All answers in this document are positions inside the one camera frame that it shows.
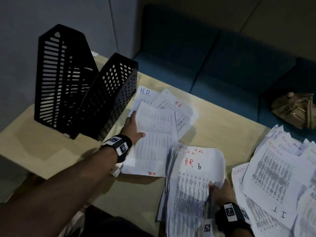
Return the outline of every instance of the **bag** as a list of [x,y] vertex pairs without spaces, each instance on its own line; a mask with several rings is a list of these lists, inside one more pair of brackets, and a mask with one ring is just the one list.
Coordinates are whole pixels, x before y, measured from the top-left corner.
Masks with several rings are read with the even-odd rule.
[[314,129],[316,105],[313,96],[309,93],[290,92],[272,102],[272,113],[299,129]]

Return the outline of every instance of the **stack of paper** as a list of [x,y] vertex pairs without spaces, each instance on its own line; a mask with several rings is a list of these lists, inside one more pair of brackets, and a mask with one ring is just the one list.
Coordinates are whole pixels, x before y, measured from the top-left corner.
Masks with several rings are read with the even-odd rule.
[[255,236],[316,236],[316,144],[275,126],[249,163],[232,170]]
[[146,137],[131,149],[121,171],[165,177],[170,148],[192,127],[198,113],[167,89],[158,93],[143,86],[138,88],[129,116],[133,111],[137,111],[137,131]]
[[172,148],[157,220],[166,221],[167,236],[213,236],[209,183],[222,187],[225,160],[214,148]]

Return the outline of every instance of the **light wood tabletop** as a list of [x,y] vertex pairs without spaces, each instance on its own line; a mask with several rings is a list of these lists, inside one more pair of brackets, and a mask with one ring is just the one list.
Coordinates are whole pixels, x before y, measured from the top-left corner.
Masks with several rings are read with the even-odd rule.
[[[95,57],[100,69],[107,61]],[[214,147],[223,152],[226,171],[249,161],[255,147],[269,128],[188,94],[150,76],[138,73],[137,86],[161,92],[169,89],[181,101],[194,107],[199,118],[182,137],[181,143],[193,146]],[[108,134],[118,134],[125,123],[130,101]],[[84,135],[75,140],[34,121],[34,105],[28,107],[5,130],[0,133],[0,155],[21,165],[29,171],[48,179],[59,171],[89,155],[99,143]],[[164,178],[124,175],[117,179],[107,177],[90,199],[96,207],[114,216],[124,217],[143,230],[158,235],[156,215],[164,188]]]

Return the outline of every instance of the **person's left hand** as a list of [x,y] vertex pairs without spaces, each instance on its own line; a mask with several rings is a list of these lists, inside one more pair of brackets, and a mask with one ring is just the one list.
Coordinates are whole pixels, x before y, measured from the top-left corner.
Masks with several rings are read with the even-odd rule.
[[145,137],[145,133],[143,132],[137,132],[137,127],[136,127],[136,111],[133,111],[133,114],[131,117],[126,118],[124,127],[121,130],[122,135],[126,135],[131,139],[133,145],[139,141],[140,138]]

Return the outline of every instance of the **black mesh file organizer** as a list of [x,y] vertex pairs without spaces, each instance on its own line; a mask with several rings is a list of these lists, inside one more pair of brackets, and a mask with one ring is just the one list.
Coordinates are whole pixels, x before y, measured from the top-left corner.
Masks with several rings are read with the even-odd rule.
[[56,25],[40,36],[34,119],[75,138],[74,119],[98,73],[83,33]]
[[84,34],[57,25],[39,38],[34,119],[103,141],[136,93],[137,71],[114,53],[98,72]]
[[80,133],[103,141],[136,93],[138,63],[114,53],[78,111]]

